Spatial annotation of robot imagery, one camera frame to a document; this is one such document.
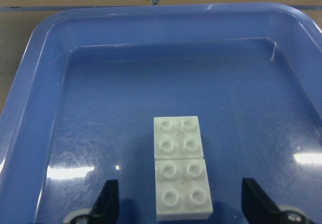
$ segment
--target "blue plastic bin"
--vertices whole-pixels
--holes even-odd
[[[153,117],[188,115],[214,206],[189,223],[247,223],[242,177],[322,223],[321,76],[321,31],[284,5],[54,15],[33,32],[2,113],[0,223],[62,223],[108,179],[118,223],[155,223]]]

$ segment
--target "white toy brick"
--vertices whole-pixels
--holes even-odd
[[[154,118],[154,159],[202,159],[197,116]]]
[[[156,220],[207,219],[213,212],[204,159],[155,161]]]

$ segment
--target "white lego brick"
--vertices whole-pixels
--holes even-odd
[[[207,219],[213,212],[204,159],[155,161],[156,220]]]
[[[154,118],[154,159],[202,159],[197,116]]]

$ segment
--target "blue tray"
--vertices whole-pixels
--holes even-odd
[[[2,113],[0,223],[61,223],[108,179],[118,223],[155,223],[153,117],[186,115],[199,116],[214,206],[191,223],[247,223],[242,177],[322,223],[321,76],[321,31],[283,5],[54,15]]]

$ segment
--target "building block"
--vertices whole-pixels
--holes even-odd
[[[202,159],[197,116],[154,118],[154,159]]]
[[[156,220],[207,219],[213,212],[204,159],[155,161]]]

